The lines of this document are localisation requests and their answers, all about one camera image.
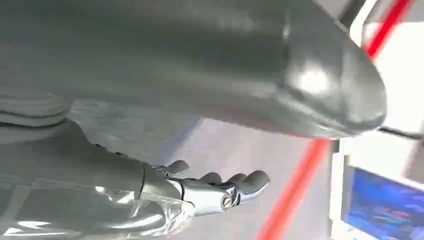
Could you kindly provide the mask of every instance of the screw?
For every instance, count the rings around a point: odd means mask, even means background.
[[[222,208],[224,210],[227,210],[231,208],[231,205],[232,205],[231,197],[228,195],[224,196],[222,199]]]

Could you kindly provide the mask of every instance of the silver metal part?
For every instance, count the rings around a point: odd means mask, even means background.
[[[187,169],[185,166],[188,167],[181,160],[170,165],[171,169],[175,166],[184,166],[184,170]],[[154,166],[153,168],[166,178],[167,167]],[[195,216],[222,213],[230,208],[248,203],[257,198],[270,183],[268,175],[263,171],[252,172],[249,176],[239,173],[224,183],[215,172],[210,172],[200,179],[175,177],[166,179],[179,191],[181,200],[194,205]]]

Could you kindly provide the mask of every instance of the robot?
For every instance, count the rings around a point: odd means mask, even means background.
[[[263,171],[178,178],[87,140],[92,98],[338,139],[379,127],[383,82],[309,0],[7,0],[0,7],[0,239],[142,239],[257,198]]]

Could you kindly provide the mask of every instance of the gray floor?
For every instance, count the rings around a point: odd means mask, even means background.
[[[189,114],[97,101],[77,101],[70,117],[93,143],[152,164],[185,160],[190,174],[223,179],[264,170],[271,186],[256,201],[195,219],[173,240],[254,239],[309,140],[201,119]],[[329,161],[314,177],[284,239],[328,240]]]

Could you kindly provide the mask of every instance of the display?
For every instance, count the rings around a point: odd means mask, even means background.
[[[343,218],[381,240],[424,240],[424,192],[356,168]]]

